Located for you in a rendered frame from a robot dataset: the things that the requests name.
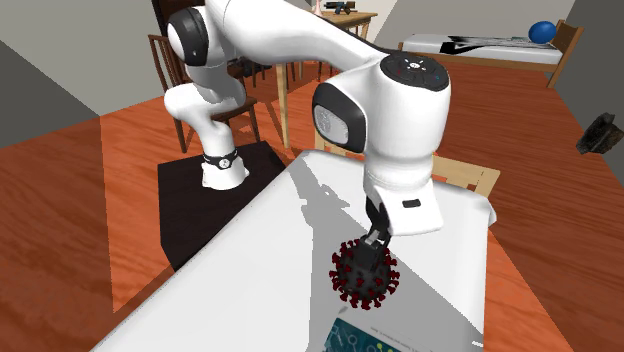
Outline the grey ball with red spikes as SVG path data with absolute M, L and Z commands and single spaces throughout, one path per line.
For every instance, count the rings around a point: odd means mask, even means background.
M 399 286 L 398 261 L 386 244 L 368 244 L 363 238 L 342 242 L 331 262 L 332 289 L 353 308 L 380 308 L 386 295 L 394 294 Z

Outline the light wooden table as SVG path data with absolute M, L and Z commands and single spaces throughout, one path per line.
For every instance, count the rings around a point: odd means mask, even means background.
M 335 14 L 333 11 L 322 11 L 320 9 L 321 1 L 317 0 L 313 13 L 323 19 L 327 19 L 339 28 L 346 30 L 354 29 L 354 34 L 366 39 L 371 20 L 377 16 L 375 12 L 361 12 L 352 10 L 350 14 L 339 12 Z M 299 74 L 299 80 L 303 79 L 303 63 L 298 62 L 296 68 L 295 62 L 278 63 L 275 65 L 275 77 L 277 82 L 277 92 L 279 101 L 279 121 L 280 132 L 282 133 L 282 143 L 285 149 L 291 148 L 289 136 L 289 112 L 288 112 L 288 89 L 289 78 Z

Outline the black robot stand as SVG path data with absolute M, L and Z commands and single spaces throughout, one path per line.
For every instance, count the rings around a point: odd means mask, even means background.
M 204 188 L 201 156 L 157 167 L 160 243 L 177 271 L 253 200 L 285 165 L 265 141 L 237 148 L 250 175 L 232 190 Z

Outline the wooden bed with blue ball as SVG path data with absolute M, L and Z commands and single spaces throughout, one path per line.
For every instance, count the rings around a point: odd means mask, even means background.
M 426 55 L 443 62 L 537 71 L 550 75 L 547 86 L 555 86 L 584 28 L 561 19 L 539 21 L 525 37 L 478 37 L 413 34 L 398 49 Z

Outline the black rough block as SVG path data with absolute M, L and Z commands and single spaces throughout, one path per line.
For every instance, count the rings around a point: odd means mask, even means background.
M 609 152 L 624 138 L 624 131 L 614 124 L 615 115 L 605 112 L 598 116 L 576 143 L 580 154 Z

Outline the brown wooden chair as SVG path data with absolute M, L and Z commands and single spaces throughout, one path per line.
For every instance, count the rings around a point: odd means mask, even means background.
M 154 66 L 164 93 L 166 93 L 172 87 L 191 82 L 190 78 L 182 72 L 183 64 L 177 57 L 174 56 L 169 40 L 166 37 L 149 34 L 148 41 L 154 61 Z M 257 142 L 260 142 L 261 138 L 254 108 L 256 103 L 257 99 L 255 97 L 247 95 L 246 100 L 241 107 L 238 107 L 228 112 L 217 114 L 213 116 L 212 119 L 217 122 L 222 122 L 227 126 L 230 126 L 229 121 L 231 119 L 242 115 L 243 113 L 248 113 L 250 117 L 251 129 L 255 140 Z M 189 132 L 185 133 L 182 122 L 180 120 L 173 119 L 173 123 L 175 126 L 180 149 L 183 153 L 186 153 L 192 140 L 194 130 L 190 128 Z

